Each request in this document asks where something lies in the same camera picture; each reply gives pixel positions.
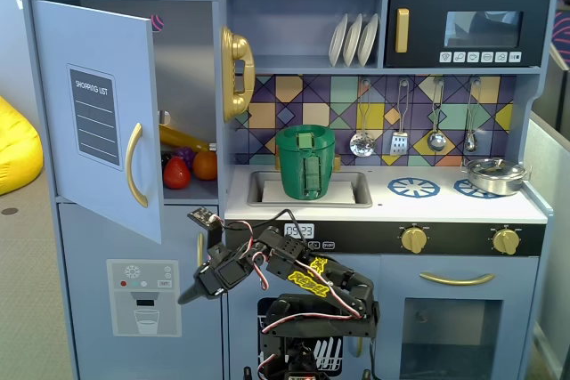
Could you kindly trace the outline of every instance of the water dispenser panel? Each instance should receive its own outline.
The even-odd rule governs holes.
[[[107,260],[114,336],[182,334],[178,261]]]

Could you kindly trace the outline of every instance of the shopping list label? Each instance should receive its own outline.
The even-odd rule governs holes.
[[[114,77],[77,66],[68,69],[79,153],[120,167]]]

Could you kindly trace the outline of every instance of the yellow sticker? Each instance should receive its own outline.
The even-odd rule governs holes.
[[[303,289],[306,289],[307,291],[310,291],[313,294],[318,295],[319,297],[324,298],[327,296],[327,293],[329,292],[329,287],[323,284],[317,284],[314,280],[304,275],[300,271],[294,271],[287,277],[287,279],[299,285]]]
[[[324,272],[324,265],[327,263],[328,258],[316,257],[310,266],[319,272],[320,275]]]

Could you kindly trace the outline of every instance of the control panel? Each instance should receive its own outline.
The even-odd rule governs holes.
[[[272,225],[287,234],[290,223],[274,221],[256,228],[258,236]],[[307,245],[322,253],[539,256],[545,224],[490,224],[484,222],[345,222],[299,221],[310,224]],[[227,230],[226,245],[237,249],[249,238],[249,230]],[[293,238],[300,239],[299,233]]]
[[[439,62],[450,63],[519,63],[523,58],[520,51],[441,51],[439,53]]]

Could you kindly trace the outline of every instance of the silver saucepan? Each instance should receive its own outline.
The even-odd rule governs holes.
[[[461,165],[461,171],[475,187],[500,196],[514,195],[523,187],[523,180],[530,178],[521,165],[500,158],[471,160]]]

